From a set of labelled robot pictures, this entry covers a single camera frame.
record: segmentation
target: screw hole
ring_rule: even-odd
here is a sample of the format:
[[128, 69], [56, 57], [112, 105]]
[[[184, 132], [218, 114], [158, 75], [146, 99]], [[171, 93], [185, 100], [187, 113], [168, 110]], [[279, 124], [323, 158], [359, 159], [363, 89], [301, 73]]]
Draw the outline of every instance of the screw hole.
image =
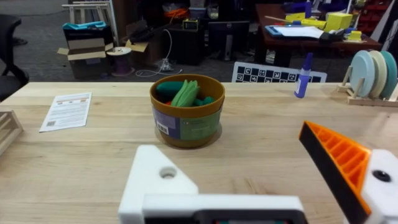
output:
[[374, 170], [372, 172], [373, 176], [383, 182], [390, 182], [391, 177], [388, 173], [381, 171], [381, 170]]
[[163, 179], [173, 179], [177, 175], [177, 171], [173, 167], [165, 167], [160, 170], [159, 175]]

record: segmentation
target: black monitor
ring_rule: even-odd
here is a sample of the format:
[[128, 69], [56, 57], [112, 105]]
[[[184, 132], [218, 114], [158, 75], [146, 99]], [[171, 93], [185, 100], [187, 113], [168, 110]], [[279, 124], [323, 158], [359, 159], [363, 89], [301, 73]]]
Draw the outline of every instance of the black monitor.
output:
[[232, 53], [248, 44], [249, 21], [209, 22], [209, 46], [219, 58], [231, 60]]

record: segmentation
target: cardboard box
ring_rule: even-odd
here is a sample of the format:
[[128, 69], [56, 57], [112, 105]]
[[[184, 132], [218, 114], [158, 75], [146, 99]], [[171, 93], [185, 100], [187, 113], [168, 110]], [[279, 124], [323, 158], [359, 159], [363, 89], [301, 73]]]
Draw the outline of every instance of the cardboard box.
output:
[[293, 21], [301, 21], [305, 19], [305, 12], [300, 12], [300, 13], [293, 13], [286, 15], [285, 20], [293, 22]]
[[313, 19], [303, 19], [301, 21], [301, 25], [303, 26], [315, 26], [318, 29], [323, 30], [326, 25], [326, 21], [318, 21]]
[[352, 19], [353, 15], [351, 14], [345, 14], [341, 12], [330, 13], [326, 20], [326, 27], [324, 31], [329, 32], [331, 30], [349, 28]]
[[[126, 26], [126, 32], [131, 34], [135, 30], [146, 26], [146, 21], [135, 22]], [[156, 61], [162, 59], [164, 56], [162, 33], [163, 32], [155, 33], [154, 36], [146, 42], [131, 43], [130, 40], [127, 40], [126, 47], [131, 49], [132, 61], [140, 65], [153, 65]]]
[[77, 79], [99, 78], [111, 73], [106, 51], [113, 43], [105, 45], [103, 38], [69, 40], [69, 49], [58, 49], [58, 54], [67, 55], [73, 75]]

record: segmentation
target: spool of wire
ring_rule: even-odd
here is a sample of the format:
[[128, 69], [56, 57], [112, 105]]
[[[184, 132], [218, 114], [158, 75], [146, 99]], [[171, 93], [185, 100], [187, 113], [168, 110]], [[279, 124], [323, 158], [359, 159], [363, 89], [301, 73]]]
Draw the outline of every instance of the spool of wire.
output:
[[130, 66], [130, 53], [129, 47], [114, 47], [112, 51], [107, 52], [114, 59], [113, 76], [124, 77], [134, 72], [134, 69]]

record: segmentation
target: bowl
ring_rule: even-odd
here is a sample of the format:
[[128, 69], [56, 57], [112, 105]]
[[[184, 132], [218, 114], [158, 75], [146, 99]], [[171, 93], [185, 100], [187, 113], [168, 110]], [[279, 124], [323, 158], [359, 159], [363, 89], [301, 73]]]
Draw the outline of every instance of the bowl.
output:
[[[208, 105], [192, 107], [166, 105], [162, 96], [156, 92], [157, 85], [163, 82], [184, 82], [184, 80], [198, 82], [199, 99], [211, 96], [215, 101]], [[214, 78], [204, 75], [171, 75], [158, 80], [150, 88], [156, 127], [167, 143], [182, 148], [200, 147], [212, 139], [220, 124], [224, 98], [224, 86]]]

